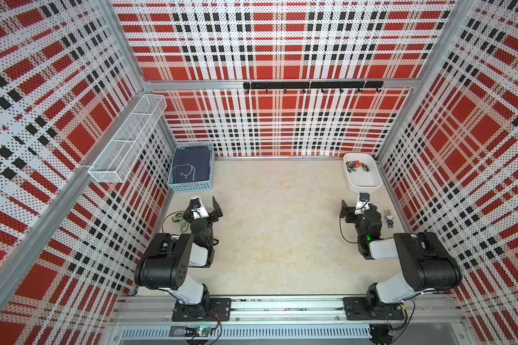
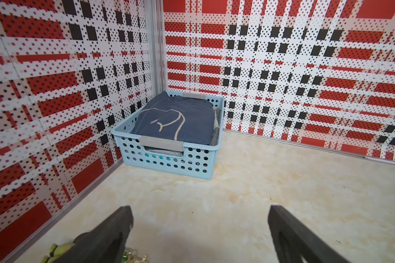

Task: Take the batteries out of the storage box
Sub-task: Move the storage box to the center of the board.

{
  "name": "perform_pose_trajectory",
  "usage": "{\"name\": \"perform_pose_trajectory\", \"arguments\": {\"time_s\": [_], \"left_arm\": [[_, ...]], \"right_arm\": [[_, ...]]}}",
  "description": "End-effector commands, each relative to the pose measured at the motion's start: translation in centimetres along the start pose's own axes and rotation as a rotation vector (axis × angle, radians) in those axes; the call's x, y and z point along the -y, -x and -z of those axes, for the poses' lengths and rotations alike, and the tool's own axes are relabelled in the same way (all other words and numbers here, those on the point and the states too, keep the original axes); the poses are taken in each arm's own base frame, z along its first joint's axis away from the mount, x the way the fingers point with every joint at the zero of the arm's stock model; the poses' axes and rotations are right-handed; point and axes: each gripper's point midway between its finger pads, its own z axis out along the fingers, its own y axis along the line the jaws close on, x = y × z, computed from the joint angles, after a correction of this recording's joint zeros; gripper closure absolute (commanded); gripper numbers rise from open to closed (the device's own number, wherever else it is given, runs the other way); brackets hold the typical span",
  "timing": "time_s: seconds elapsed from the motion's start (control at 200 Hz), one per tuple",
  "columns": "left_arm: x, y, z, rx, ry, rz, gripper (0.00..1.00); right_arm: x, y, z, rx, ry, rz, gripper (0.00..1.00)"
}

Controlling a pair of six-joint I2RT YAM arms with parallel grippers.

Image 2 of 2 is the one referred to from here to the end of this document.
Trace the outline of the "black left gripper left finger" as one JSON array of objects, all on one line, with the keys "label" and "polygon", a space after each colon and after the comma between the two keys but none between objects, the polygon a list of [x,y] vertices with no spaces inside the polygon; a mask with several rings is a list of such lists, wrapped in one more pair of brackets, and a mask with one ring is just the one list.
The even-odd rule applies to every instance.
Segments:
[{"label": "black left gripper left finger", "polygon": [[120,207],[60,256],[56,262],[121,263],[126,241],[132,228],[131,207]]}]

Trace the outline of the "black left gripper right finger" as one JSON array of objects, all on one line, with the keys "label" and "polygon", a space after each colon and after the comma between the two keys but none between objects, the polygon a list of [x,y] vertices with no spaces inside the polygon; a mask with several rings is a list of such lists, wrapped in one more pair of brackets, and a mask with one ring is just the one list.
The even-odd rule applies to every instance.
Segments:
[{"label": "black left gripper right finger", "polygon": [[280,263],[348,262],[283,206],[270,207],[268,225]]}]

